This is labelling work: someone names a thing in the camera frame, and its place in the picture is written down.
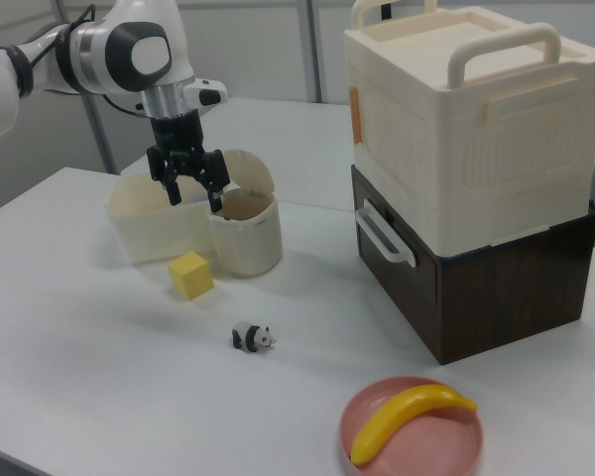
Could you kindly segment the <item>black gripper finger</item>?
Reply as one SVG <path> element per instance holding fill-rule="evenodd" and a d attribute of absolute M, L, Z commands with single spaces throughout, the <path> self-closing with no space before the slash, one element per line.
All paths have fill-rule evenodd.
<path fill-rule="evenodd" d="M 177 184 L 178 172 L 173 161 L 157 156 L 148 156 L 148 164 L 152 180 L 158 181 L 167 192 L 170 205 L 181 203 L 179 185 Z"/>
<path fill-rule="evenodd" d="M 207 191 L 210 210 L 212 212 L 220 211 L 223 189 L 228 185 L 228 171 L 220 150 L 203 154 L 201 183 Z"/>

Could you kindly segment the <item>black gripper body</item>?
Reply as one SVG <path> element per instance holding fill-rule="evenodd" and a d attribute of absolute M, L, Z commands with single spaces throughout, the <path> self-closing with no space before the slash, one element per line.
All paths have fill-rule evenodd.
<path fill-rule="evenodd" d="M 176 118 L 150 119 L 156 143 L 147 150 L 153 180 L 164 181 L 167 166 L 178 176 L 212 181 L 210 156 L 204 151 L 203 131 L 197 111 Z"/>

